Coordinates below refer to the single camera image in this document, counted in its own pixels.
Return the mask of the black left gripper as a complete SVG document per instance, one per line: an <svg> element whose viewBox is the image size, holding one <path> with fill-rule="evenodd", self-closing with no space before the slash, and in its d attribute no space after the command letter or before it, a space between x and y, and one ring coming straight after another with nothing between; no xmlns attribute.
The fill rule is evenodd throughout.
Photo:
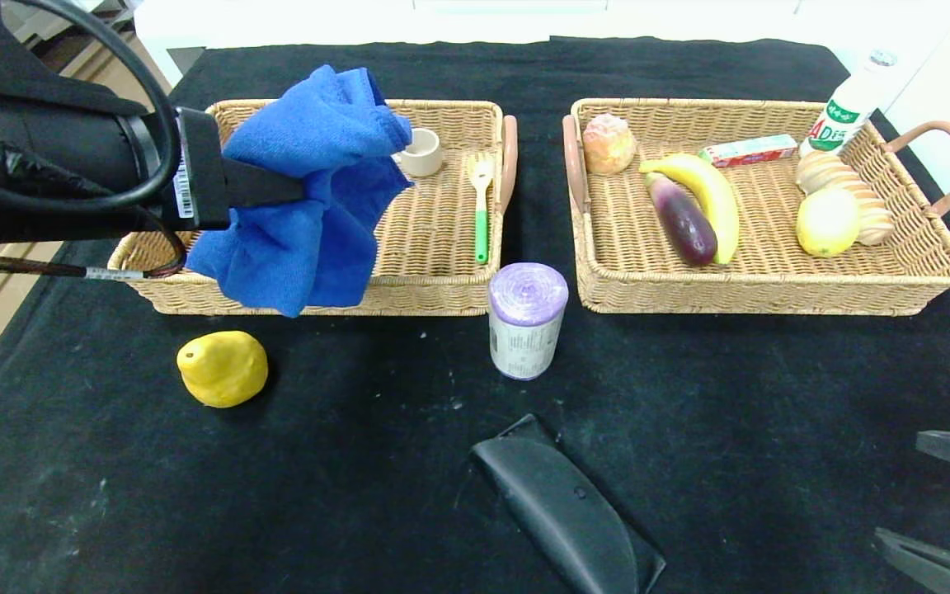
<svg viewBox="0 0 950 594"><path fill-rule="evenodd" d="M128 189L150 180L166 164L158 142L172 132L180 140L180 158L162 185L136 205L97 213L60 217L67 240L122 238L134 232L203 232L230 225L229 206L254 208L305 199L304 181L232 158L223 158L218 127L207 113L177 108L172 124L163 128L155 114L116 117L120 132L83 132L65 158L68 169L80 167L87 180L112 184L79 191L84 200L112 195L116 186Z"/></svg>

